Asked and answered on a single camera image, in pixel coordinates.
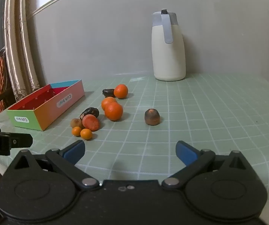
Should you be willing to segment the dark split chestnut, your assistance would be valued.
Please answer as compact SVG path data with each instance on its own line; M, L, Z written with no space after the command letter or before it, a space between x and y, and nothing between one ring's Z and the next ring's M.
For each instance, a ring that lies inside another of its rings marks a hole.
M82 120L86 115L94 115L96 118L98 118L99 116L99 110L97 108L94 108L94 107L89 107L89 108L86 108L85 111L83 111L81 114L80 114L80 119Z

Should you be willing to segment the green grid table mat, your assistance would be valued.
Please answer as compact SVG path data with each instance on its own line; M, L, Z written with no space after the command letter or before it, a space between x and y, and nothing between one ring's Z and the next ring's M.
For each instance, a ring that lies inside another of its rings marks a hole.
M219 154L242 151L268 190L263 219L269 224L269 83L246 75L191 75L177 82L153 77L82 80L84 96L44 131L31 130L33 153L64 147L75 140L70 121L88 107L100 108L105 88L128 87L119 100L123 117L113 122L99 115L100 129L86 144L78 166L99 179L162 180L183 167L175 146L183 140ZM160 124L145 123L154 108Z

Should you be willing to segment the small kumquat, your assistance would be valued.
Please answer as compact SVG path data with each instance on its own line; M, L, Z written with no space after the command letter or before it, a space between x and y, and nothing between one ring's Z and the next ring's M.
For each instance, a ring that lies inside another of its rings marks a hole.
M74 127L71 131L72 135L74 135L75 137L79 137L81 135L81 131L82 131L82 128L81 127Z
M90 129L84 128L81 130L81 138L84 140L91 140L93 138L93 133Z

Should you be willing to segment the beige satin curtain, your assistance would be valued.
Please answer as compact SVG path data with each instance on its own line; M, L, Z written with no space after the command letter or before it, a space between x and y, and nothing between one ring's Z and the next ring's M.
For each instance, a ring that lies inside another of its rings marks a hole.
M5 0L4 16L7 68L19 101L40 88L29 43L26 0Z

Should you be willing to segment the cream thermos jug grey lid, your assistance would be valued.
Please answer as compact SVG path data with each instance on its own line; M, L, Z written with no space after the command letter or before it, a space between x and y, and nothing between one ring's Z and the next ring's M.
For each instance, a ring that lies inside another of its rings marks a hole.
M185 47L176 13L162 9L152 14L151 47L156 79L178 81L185 78Z

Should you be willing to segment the colourful cardboard box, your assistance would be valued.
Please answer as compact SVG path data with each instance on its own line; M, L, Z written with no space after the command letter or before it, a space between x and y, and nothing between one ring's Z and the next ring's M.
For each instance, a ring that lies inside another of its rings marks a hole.
M48 84L7 109L15 127L44 131L84 96L81 80Z

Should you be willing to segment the lone brown chestnut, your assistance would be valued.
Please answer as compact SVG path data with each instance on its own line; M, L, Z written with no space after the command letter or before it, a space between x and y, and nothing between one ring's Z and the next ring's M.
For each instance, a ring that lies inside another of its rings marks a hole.
M158 125L158 124L160 124L160 120L161 120L160 114L156 109L151 108L145 112L145 123L146 124Z

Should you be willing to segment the large front orange mandarin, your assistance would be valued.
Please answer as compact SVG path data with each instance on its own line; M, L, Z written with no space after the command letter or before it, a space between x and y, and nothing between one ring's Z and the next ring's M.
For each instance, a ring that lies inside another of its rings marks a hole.
M123 107L117 102L111 102L105 107L105 116L111 121L119 120L123 115Z

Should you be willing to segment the brown longan fruit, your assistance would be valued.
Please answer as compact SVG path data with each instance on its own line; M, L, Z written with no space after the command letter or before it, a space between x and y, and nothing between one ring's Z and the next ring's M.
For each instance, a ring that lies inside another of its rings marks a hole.
M72 128L75 128L75 127L79 127L79 128L81 128L81 129L84 128L84 126L82 125L82 120L79 119L79 118L74 118L74 119L72 119L72 120L70 121L70 126L71 126Z

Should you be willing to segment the dark chestnut at back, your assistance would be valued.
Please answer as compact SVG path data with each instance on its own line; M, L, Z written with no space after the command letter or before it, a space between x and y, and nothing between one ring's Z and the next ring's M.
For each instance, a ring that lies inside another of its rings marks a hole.
M107 98L107 97L113 97L113 98L115 98L115 94L114 94L114 89L113 88L104 89L102 91L102 94L104 95L105 98Z

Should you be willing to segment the red strawberry piece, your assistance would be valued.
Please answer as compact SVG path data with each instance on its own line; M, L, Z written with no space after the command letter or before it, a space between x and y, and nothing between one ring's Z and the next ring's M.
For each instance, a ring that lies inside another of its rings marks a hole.
M91 130L92 132L97 131L100 128L100 123L97 117L92 114L84 116L82 119L82 125Z

